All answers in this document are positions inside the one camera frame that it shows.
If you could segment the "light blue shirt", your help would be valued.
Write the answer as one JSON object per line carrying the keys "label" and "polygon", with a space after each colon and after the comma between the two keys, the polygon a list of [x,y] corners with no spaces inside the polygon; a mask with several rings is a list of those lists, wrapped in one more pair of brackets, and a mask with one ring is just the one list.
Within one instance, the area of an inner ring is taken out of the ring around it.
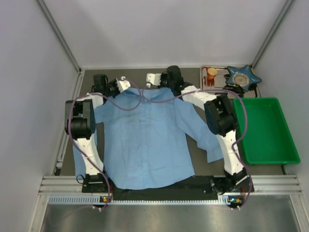
{"label": "light blue shirt", "polygon": [[207,161],[223,158],[219,141],[193,105],[174,99],[168,88],[135,88],[95,109],[96,123],[104,125],[103,163],[120,189],[169,186],[194,175],[187,136],[207,152]]}

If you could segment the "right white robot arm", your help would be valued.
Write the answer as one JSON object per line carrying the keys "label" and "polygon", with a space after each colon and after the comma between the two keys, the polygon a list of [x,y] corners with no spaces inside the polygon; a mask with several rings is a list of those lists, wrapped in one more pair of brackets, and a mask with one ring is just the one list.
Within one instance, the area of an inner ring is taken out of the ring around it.
{"label": "right white robot arm", "polygon": [[211,90],[208,93],[196,88],[193,84],[184,81],[178,66],[169,66],[165,72],[160,74],[158,86],[167,87],[175,97],[204,109],[208,128],[216,135],[223,154],[227,186],[236,189],[248,181],[248,192],[251,192],[252,177],[239,155],[236,138],[238,121],[227,96],[228,91]]}

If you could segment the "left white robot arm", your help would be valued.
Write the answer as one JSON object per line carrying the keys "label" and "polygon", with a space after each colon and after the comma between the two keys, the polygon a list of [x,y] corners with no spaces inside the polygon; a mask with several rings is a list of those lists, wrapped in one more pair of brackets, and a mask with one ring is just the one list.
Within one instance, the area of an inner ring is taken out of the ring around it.
{"label": "left white robot arm", "polygon": [[109,81],[104,74],[95,74],[93,79],[90,93],[65,102],[64,128],[73,147],[81,153],[85,173],[77,174],[77,178],[83,180],[82,185],[87,191],[110,187],[96,145],[95,109],[109,97],[116,97],[122,92],[116,79]]}

